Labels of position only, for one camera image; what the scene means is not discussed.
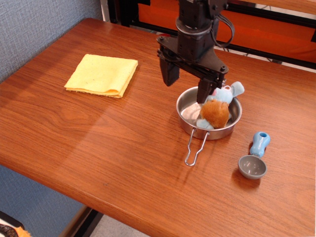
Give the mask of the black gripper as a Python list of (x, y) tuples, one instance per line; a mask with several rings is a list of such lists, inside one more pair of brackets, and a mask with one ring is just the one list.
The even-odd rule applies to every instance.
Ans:
[(177, 37), (157, 38), (158, 56), (163, 82), (173, 85), (179, 79), (180, 69), (200, 78), (197, 102), (205, 103), (218, 86), (225, 83), (228, 67), (214, 52), (212, 28), (183, 28)]

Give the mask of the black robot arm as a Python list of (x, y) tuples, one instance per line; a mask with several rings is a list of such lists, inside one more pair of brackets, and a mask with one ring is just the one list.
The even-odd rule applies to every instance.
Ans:
[(171, 86), (184, 70), (199, 78), (197, 102), (202, 104), (222, 87), (228, 67), (215, 54), (214, 46), (225, 0), (181, 0), (176, 20), (177, 37), (158, 37), (160, 70)]

